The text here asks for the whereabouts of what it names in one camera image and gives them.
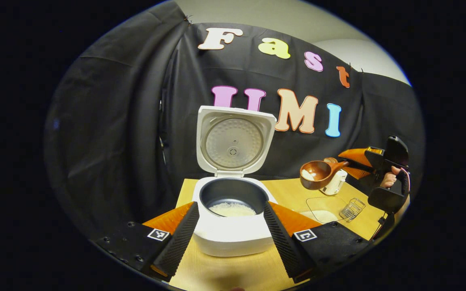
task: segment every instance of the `white wall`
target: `white wall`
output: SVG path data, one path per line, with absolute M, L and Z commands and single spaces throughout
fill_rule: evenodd
M 174 0 L 193 23 L 226 22 L 268 28 L 314 44 L 357 71 L 409 84 L 392 57 L 372 39 L 318 6 L 299 0 Z
M 335 55 L 352 68 L 361 72 L 380 74 L 399 81 L 409 86 L 409 81 L 396 61 L 388 53 L 373 41 L 360 39 L 333 39 L 314 43 L 327 52 Z

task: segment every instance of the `orange letter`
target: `orange letter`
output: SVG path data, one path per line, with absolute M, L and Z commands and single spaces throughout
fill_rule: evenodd
M 244 34 L 244 32 L 235 28 L 208 28 L 206 31 L 208 32 L 206 39 L 198 46 L 201 50 L 222 50 L 224 45 L 220 43 L 221 40 L 229 44 L 233 41 L 233 34 L 236 36 Z
M 350 88 L 350 83 L 348 83 L 346 80 L 346 78 L 350 77 L 350 75 L 346 72 L 344 67 L 339 66 L 336 68 L 339 71 L 339 80 L 341 80 L 341 84 L 346 88 Z
M 298 105 L 298 99 L 296 94 L 289 89 L 279 89 L 278 95 L 281 97 L 280 105 L 280 117 L 276 123 L 274 129 L 277 131 L 288 131 L 289 125 L 287 119 L 290 118 L 290 125 L 292 130 L 296 131 L 298 125 L 299 131 L 304 134 L 311 134 L 314 132 L 314 114 L 316 112 L 316 105 L 318 105 L 318 99 L 314 96 L 307 96 L 301 104 Z

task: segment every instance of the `black inner pot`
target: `black inner pot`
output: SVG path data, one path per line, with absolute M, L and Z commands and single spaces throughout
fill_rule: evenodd
M 256 184 L 241 179 L 224 178 L 205 184 L 200 191 L 200 200 L 208 210 L 220 203 L 238 203 L 260 214 L 264 212 L 264 206 L 269 197 Z

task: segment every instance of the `foam letter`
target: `foam letter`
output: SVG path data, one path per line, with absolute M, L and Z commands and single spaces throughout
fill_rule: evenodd
M 348 83 L 346 80 L 346 78 L 350 77 L 350 75 L 346 72 L 344 67 L 339 66 L 336 68 L 339 71 L 339 80 L 341 80 L 341 84 L 346 88 L 350 88 L 350 83 Z
M 235 95 L 238 90 L 231 86 L 215 86 L 211 89 L 211 92 L 215 94 L 214 106 L 231 107 L 233 95 Z
M 202 44 L 199 44 L 198 48 L 201 50 L 222 50 L 224 45 L 220 43 L 224 40 L 226 44 L 233 41 L 233 34 L 241 36 L 244 34 L 241 30 L 235 28 L 208 28 L 206 29 L 208 35 Z
M 305 65 L 307 65 L 309 69 L 313 69 L 314 71 L 323 71 L 321 57 L 313 52 L 305 52 Z
M 290 118 L 290 125 L 292 125 L 293 131 L 296 131 L 298 125 L 301 123 L 299 131 L 304 134 L 313 133 L 314 114 L 316 112 L 316 105 L 318 105 L 318 99 L 314 96 L 307 96 L 301 106 L 299 106 L 298 99 L 296 99 L 293 91 L 279 89 L 278 95 L 281 97 L 280 116 L 274 129 L 277 131 L 288 131 L 289 125 L 287 124 L 287 119 Z
M 329 103 L 327 104 L 327 108 L 330 111 L 330 118 L 328 120 L 328 129 L 325 131 L 325 134 L 330 137 L 341 136 L 339 132 L 339 113 L 341 112 L 341 107 Z
M 282 59 L 290 58 L 289 55 L 289 46 L 279 39 L 276 38 L 263 38 L 262 41 L 264 44 L 260 44 L 258 49 L 262 53 L 266 53 L 267 55 L 276 55 L 277 57 L 281 57 Z
M 248 110 L 260 111 L 260 101 L 266 96 L 265 91 L 260 89 L 246 89 L 244 94 L 248 96 Z

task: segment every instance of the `rice cooker lid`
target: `rice cooker lid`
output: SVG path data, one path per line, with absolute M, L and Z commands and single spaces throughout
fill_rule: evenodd
M 197 161 L 210 173 L 252 173 L 264 164 L 274 135 L 272 114 L 201 106 L 197 118 Z

